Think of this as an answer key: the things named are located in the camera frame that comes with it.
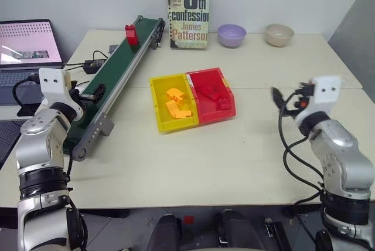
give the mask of book cover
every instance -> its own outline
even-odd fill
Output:
[[[205,49],[210,0],[168,0],[171,48]]]

